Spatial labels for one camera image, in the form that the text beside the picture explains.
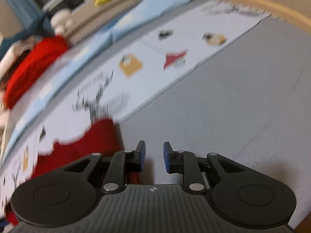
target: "gray surface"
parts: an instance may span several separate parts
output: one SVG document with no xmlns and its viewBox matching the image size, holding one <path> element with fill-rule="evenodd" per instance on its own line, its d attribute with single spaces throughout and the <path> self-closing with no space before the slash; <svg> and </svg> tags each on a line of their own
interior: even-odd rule
<svg viewBox="0 0 311 233">
<path fill-rule="evenodd" d="M 142 27 L 95 58 L 42 116 L 103 60 L 194 6 Z M 217 152 L 289 185 L 297 196 L 290 221 L 296 227 L 311 209 L 310 46 L 309 35 L 268 18 L 123 122 L 125 149 L 146 142 L 144 183 L 181 181 L 180 175 L 165 172 L 165 141 L 198 156 Z"/>
<path fill-rule="evenodd" d="M 116 195 L 106 195 L 87 217 L 69 226 L 42 229 L 20 223 L 11 232 L 133 232 L 133 233 L 291 233 L 287 226 L 245 229 L 217 215 L 202 195 L 184 192 L 180 185 L 128 185 Z"/>
</svg>

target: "red cloth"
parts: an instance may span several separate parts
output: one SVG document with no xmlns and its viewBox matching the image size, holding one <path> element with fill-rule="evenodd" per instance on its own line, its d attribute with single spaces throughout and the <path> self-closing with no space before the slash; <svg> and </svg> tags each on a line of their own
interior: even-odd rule
<svg viewBox="0 0 311 233">
<path fill-rule="evenodd" d="M 41 74 L 67 50 L 67 41 L 61 36 L 44 38 L 38 43 L 9 79 L 4 95 L 6 106 L 12 109 Z"/>
<path fill-rule="evenodd" d="M 112 120 L 101 120 L 95 123 L 78 141 L 71 144 L 56 142 L 51 155 L 38 155 L 38 163 L 31 178 L 38 177 L 94 152 L 100 152 L 103 157 L 109 157 L 119 150 L 121 148 Z M 138 184 L 138 173 L 128 174 L 127 183 Z M 18 224 L 10 206 L 6 207 L 6 218 L 14 225 Z"/>
</svg>

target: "grooved black plate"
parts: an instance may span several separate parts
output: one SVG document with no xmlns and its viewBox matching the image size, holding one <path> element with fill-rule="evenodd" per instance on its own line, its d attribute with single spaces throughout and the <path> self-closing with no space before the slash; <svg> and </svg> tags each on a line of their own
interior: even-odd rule
<svg viewBox="0 0 311 233">
<path fill-rule="evenodd" d="M 128 185 L 106 195 L 87 217 L 68 226 L 44 229 L 20 223 L 12 233 L 293 233 L 286 225 L 246 229 L 233 225 L 210 207 L 202 195 L 188 194 L 181 185 Z"/>
</svg>

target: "black cartoon drawing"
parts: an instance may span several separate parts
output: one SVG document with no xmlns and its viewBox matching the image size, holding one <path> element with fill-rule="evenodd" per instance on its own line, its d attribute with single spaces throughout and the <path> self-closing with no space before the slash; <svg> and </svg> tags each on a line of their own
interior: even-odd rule
<svg viewBox="0 0 311 233">
<path fill-rule="evenodd" d="M 79 111 L 81 109 L 90 111 L 91 124 L 94 125 L 97 121 L 103 118 L 113 118 L 115 117 L 126 105 L 129 99 L 128 94 L 122 93 L 119 96 L 100 104 L 100 100 L 104 95 L 105 89 L 111 83 L 114 72 L 112 71 L 111 76 L 107 77 L 105 84 L 99 85 L 96 97 L 94 100 L 84 100 L 79 101 L 79 96 L 76 105 L 73 104 L 73 110 Z"/>
<path fill-rule="evenodd" d="M 44 128 L 44 125 L 42 127 L 42 131 L 41 131 L 41 134 L 40 134 L 40 137 L 39 137 L 39 142 L 41 142 L 41 140 L 46 136 L 46 131 L 45 131 L 45 128 Z"/>
<path fill-rule="evenodd" d="M 14 171 L 12 172 L 12 179 L 14 182 L 14 190 L 17 188 L 17 179 L 18 179 L 18 175 L 20 173 L 20 170 L 21 170 L 21 161 L 17 165 L 17 168 L 15 168 Z"/>
<path fill-rule="evenodd" d="M 159 31 L 159 40 L 166 39 L 166 38 L 170 37 L 173 33 L 174 33 L 173 30 Z"/>
<path fill-rule="evenodd" d="M 220 14 L 231 14 L 233 12 L 238 13 L 242 16 L 251 16 L 251 17 L 256 17 L 259 16 L 260 13 L 250 11 L 249 9 L 244 9 L 241 6 L 238 6 L 237 4 L 235 5 L 227 5 L 225 8 L 220 8 L 218 9 L 217 6 L 220 4 L 214 3 L 212 6 L 208 6 L 202 9 L 202 11 L 207 11 L 208 15 L 216 16 Z"/>
</svg>

